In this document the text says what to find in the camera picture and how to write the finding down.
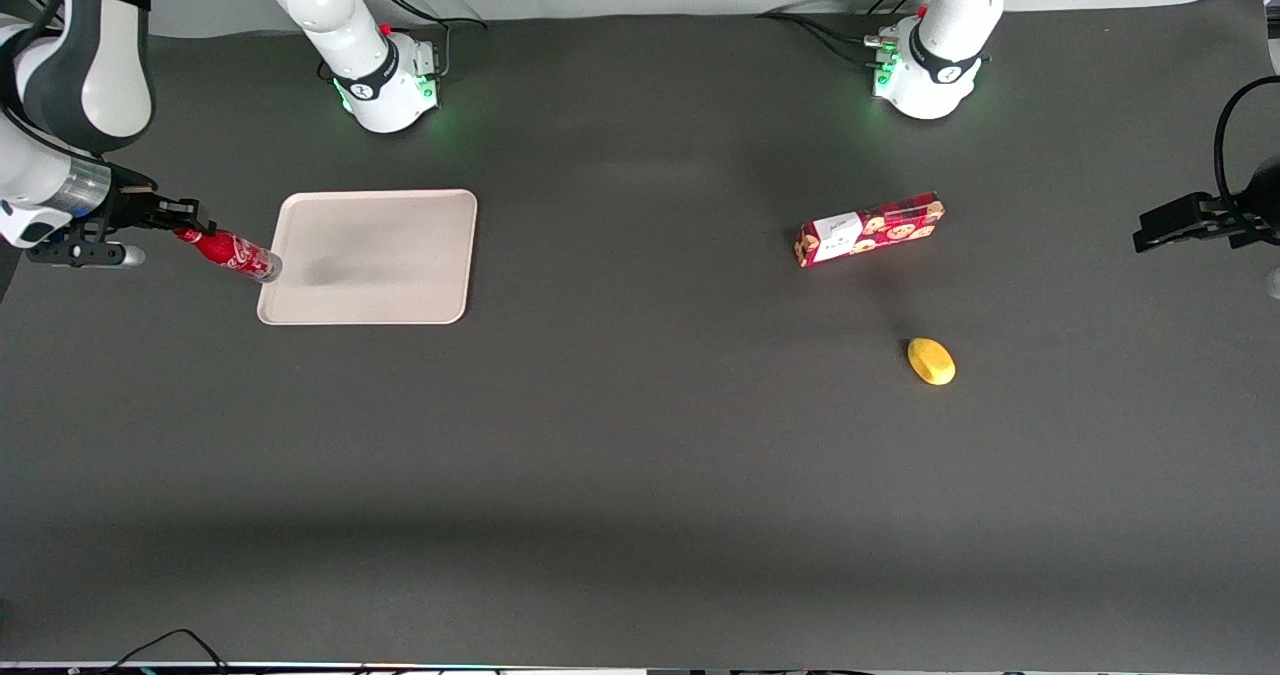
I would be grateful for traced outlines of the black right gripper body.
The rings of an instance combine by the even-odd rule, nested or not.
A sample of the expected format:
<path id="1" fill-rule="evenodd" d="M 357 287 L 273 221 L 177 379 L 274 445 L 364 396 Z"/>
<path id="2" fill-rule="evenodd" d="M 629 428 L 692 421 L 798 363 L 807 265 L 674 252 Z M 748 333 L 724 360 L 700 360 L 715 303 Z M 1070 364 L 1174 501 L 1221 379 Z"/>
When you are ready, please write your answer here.
<path id="1" fill-rule="evenodd" d="M 155 179 L 125 168 L 109 164 L 110 187 L 99 214 L 99 240 L 129 229 L 166 231 L 157 219 L 160 197 Z"/>

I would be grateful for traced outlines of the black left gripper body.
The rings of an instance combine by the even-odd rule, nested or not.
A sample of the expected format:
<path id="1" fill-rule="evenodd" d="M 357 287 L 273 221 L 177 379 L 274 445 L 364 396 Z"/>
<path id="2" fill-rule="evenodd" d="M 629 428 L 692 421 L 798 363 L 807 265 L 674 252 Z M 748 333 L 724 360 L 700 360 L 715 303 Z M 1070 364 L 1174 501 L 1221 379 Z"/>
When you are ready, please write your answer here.
<path id="1" fill-rule="evenodd" d="M 1215 183 L 1228 219 L 1216 237 L 1226 237 L 1230 248 L 1266 243 L 1279 246 L 1279 156 L 1263 161 L 1244 190 L 1229 190 L 1222 155 L 1213 156 Z"/>

